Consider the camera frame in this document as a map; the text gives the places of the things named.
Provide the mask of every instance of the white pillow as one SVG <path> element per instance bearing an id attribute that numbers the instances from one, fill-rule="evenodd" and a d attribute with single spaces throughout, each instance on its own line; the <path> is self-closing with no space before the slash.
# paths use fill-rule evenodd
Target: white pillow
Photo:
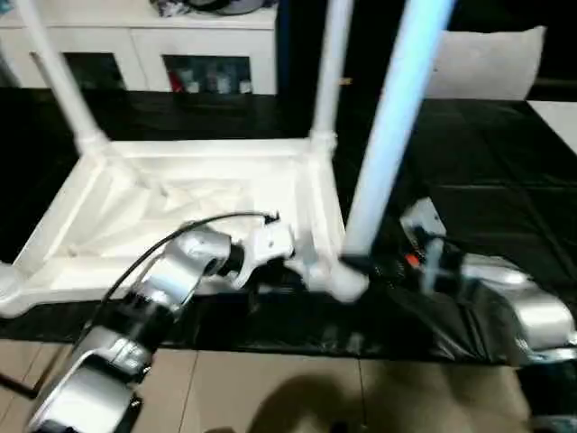
<path id="1" fill-rule="evenodd" d="M 444 32 L 426 96 L 525 99 L 544 35 L 542 26 L 525 32 Z"/>

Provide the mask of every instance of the white cabinet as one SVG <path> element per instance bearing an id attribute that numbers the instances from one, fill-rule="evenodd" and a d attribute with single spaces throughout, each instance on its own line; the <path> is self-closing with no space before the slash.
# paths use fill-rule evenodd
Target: white cabinet
<path id="1" fill-rule="evenodd" d="M 52 28 L 50 35 L 83 87 L 148 88 L 127 29 Z M 25 29 L 0 29 L 0 41 L 20 86 L 48 86 Z"/>
<path id="2" fill-rule="evenodd" d="M 146 0 L 42 0 L 38 6 L 83 88 L 277 91 L 276 9 L 160 18 Z M 0 44 L 22 87 L 48 86 L 15 10 L 0 16 Z"/>
<path id="3" fill-rule="evenodd" d="M 132 36 L 150 90 L 276 93 L 270 32 L 144 29 L 132 30 Z"/>

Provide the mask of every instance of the black table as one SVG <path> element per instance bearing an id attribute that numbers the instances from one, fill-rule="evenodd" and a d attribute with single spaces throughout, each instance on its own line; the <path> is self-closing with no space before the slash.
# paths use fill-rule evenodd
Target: black table
<path id="1" fill-rule="evenodd" d="M 68 175 L 76 154 L 49 91 L 0 90 L 7 206 L 0 259 L 14 259 Z M 276 97 L 149 92 L 87 93 L 114 140 L 286 138 L 307 135 L 311 109 Z M 351 205 L 375 100 L 343 95 L 334 172 L 343 214 Z M 430 195 L 451 237 L 479 253 L 503 255 L 531 272 L 577 313 L 577 159 L 524 102 L 426 101 L 374 247 L 398 242 L 396 220 Z M 168 346 L 389 359 L 500 363 L 501 354 L 462 339 L 460 311 L 436 302 L 441 326 L 400 304 L 412 294 L 376 285 L 353 305 L 324 295 L 199 298 Z M 0 336 L 71 341 L 94 303 L 39 306 L 5 320 Z M 59 317 L 58 323 L 53 320 Z"/>

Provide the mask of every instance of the white pole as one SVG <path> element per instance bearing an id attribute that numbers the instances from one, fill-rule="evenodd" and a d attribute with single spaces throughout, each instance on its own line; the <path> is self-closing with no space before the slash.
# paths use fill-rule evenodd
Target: white pole
<path id="1" fill-rule="evenodd" d="M 405 6 L 346 226 L 347 253 L 371 251 L 453 4 L 408 0 Z"/>
<path id="2" fill-rule="evenodd" d="M 16 4 L 36 46 L 41 64 L 48 74 L 49 84 L 74 132 L 78 151 L 80 153 L 100 152 L 101 147 L 108 144 L 108 139 L 90 114 L 86 101 L 80 95 L 76 81 L 65 60 L 54 49 L 33 2 L 34 0 L 17 0 Z"/>
<path id="3" fill-rule="evenodd" d="M 334 146 L 336 110 L 341 90 L 344 59 L 353 17 L 354 0 L 330 0 L 325 21 L 323 54 L 316 90 L 315 118 L 311 129 L 313 143 Z"/>

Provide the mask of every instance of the shelf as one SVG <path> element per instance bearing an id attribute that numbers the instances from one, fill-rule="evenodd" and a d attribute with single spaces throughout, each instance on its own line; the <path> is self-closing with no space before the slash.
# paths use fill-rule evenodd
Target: shelf
<path id="1" fill-rule="evenodd" d="M 161 18 L 148 0 L 38 0 L 43 21 L 51 27 L 131 27 L 274 30 L 276 8 L 246 15 L 191 13 Z M 21 28 L 16 10 L 0 17 L 0 28 Z"/>

